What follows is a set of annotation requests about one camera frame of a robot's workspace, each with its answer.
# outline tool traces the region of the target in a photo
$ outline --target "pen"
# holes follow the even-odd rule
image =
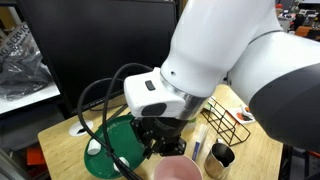
[[[194,145],[194,149],[193,149],[193,154],[192,154],[193,161],[196,161],[196,159],[197,159],[198,153],[201,149],[201,146],[202,146],[203,141],[207,135],[207,132],[208,132],[208,126],[205,124],[201,124],[199,136],[197,138],[196,144]]]

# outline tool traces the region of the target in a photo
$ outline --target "plastic bag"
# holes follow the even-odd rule
[[[28,25],[19,25],[0,47],[0,98],[20,99],[48,85],[51,79]]]

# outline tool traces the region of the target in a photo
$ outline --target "wire rack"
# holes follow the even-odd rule
[[[209,110],[202,111],[202,115],[208,123],[217,131],[222,139],[229,145],[234,146],[245,142],[250,131],[239,123],[224,107],[214,99],[210,100]]]

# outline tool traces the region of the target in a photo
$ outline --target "wooden table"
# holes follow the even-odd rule
[[[214,92],[216,100],[225,108],[238,107],[243,103],[239,97],[225,85],[219,85]],[[94,121],[93,131],[101,124],[101,112],[85,112],[84,117]],[[77,117],[70,118],[60,124],[39,133],[39,141],[53,180],[65,179],[97,179],[85,168],[83,155],[89,135],[71,137],[68,133],[69,127],[78,121]],[[194,131],[185,131],[182,137],[187,141],[185,155],[191,157],[194,143],[198,135],[199,124],[206,124],[205,118],[199,114]],[[245,125],[251,132],[251,136],[244,143],[232,146],[236,160],[232,165],[228,179],[278,179],[282,144],[270,139],[261,126],[254,122]],[[199,165],[203,178],[210,179],[204,170],[203,162],[212,144],[218,137],[213,128],[210,127],[201,152],[196,163]],[[145,160],[135,172],[143,179],[153,179],[153,171],[161,156],[153,155]]]

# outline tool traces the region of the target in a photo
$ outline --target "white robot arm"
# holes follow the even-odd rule
[[[227,77],[269,136],[320,151],[320,44],[281,31],[273,0],[189,0],[161,69],[125,80],[140,133],[176,138]]]

